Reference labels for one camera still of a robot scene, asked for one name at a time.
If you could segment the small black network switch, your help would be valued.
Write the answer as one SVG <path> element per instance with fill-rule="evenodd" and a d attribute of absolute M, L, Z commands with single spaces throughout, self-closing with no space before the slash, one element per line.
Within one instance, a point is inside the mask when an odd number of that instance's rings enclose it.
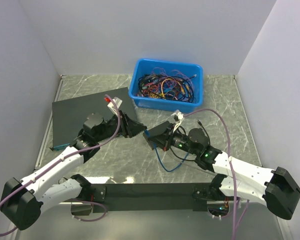
<path fill-rule="evenodd" d="M 155 148 L 160 148 L 165 151 L 167 149 L 169 137 L 173 126 L 173 123 L 165 121 L 143 132 L 142 135 L 151 150 L 154 150 Z"/>

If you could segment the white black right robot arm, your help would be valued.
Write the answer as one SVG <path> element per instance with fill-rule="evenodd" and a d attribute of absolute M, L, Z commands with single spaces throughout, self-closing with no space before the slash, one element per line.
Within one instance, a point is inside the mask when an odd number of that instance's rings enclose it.
<path fill-rule="evenodd" d="M 300 187 L 285 168 L 264 168 L 228 156 L 212 147 L 200 128 L 192 129 L 188 135 L 171 131 L 168 145 L 194 155 L 201 169 L 222 176 L 221 182 L 210 187 L 214 199 L 236 195 L 266 206 L 281 219 L 292 219 L 300 200 Z"/>

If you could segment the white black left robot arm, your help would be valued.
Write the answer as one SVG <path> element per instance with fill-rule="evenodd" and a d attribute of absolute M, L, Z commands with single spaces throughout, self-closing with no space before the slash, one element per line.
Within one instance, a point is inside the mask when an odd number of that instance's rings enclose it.
<path fill-rule="evenodd" d="M 133 138 L 146 129 L 144 124 L 130 119 L 122 111 L 109 120 L 93 113 L 78 136 L 54 160 L 21 180 L 13 177 L 5 183 L 0 211 L 17 229 L 25 230 L 42 213 L 61 202 L 92 200 L 95 191 L 82 175 L 75 174 L 61 184 L 57 181 L 91 159 L 100 150 L 101 141 L 117 136 Z"/>

